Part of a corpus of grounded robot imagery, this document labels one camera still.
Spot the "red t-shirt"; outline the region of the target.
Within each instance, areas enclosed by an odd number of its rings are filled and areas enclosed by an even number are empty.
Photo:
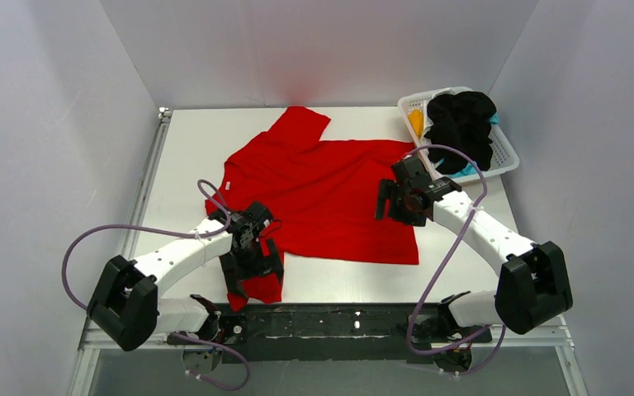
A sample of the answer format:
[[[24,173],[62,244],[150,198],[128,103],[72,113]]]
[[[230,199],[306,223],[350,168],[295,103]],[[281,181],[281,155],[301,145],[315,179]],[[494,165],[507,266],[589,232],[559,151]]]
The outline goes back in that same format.
[[[325,140],[329,118],[291,106],[225,161],[206,212],[264,204],[278,220],[269,236],[282,256],[418,265],[411,226],[375,220],[378,186],[412,144],[388,139]],[[229,191],[225,183],[231,182]]]

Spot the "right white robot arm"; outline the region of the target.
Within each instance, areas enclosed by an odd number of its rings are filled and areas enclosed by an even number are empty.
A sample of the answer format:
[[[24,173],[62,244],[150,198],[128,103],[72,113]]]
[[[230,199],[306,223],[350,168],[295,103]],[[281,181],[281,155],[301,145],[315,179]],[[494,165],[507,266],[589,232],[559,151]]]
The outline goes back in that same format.
[[[414,156],[391,167],[393,178],[378,187],[375,218],[415,227],[427,221],[456,234],[498,277],[493,291],[461,292],[442,300],[433,316],[421,323],[408,321],[408,331],[419,336],[431,328],[442,337],[466,328],[503,325],[523,335],[573,307],[565,255],[553,242],[535,243],[486,213],[448,177],[432,178]]]

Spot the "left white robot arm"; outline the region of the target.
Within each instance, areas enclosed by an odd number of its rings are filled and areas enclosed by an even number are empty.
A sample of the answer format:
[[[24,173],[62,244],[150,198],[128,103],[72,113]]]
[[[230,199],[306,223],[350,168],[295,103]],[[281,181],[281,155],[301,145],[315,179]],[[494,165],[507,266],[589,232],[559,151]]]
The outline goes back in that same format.
[[[220,309],[201,295],[167,298],[165,293],[207,262],[219,259],[230,307],[248,299],[280,298],[284,266],[275,241],[263,232],[275,218],[254,201],[243,211],[218,209],[182,237],[141,256],[115,256],[103,267],[87,316],[123,351],[151,336],[180,332],[218,342]]]

